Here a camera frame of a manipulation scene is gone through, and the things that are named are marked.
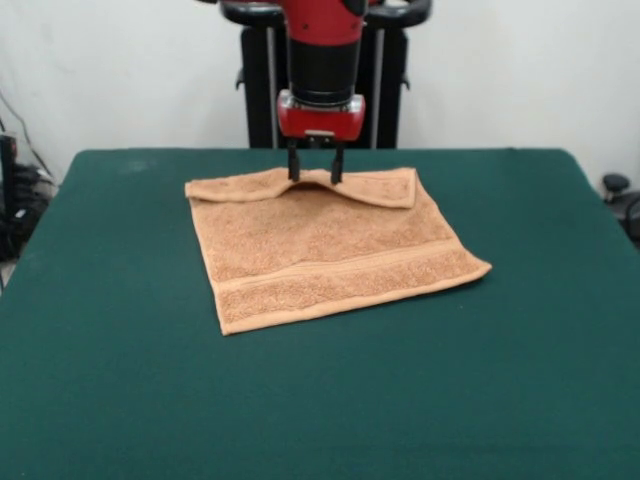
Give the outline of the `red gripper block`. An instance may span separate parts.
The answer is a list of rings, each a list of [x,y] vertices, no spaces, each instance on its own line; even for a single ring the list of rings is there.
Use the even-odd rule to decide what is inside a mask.
[[[343,142],[358,139],[365,119],[366,102],[362,95],[356,94],[341,106],[314,107],[296,100],[293,94],[283,89],[277,98],[277,117],[279,128],[287,140],[288,178],[298,182],[300,178],[300,160],[297,151],[297,139],[306,137],[328,137],[335,143],[335,156],[331,165],[331,184],[342,181],[344,167]]]

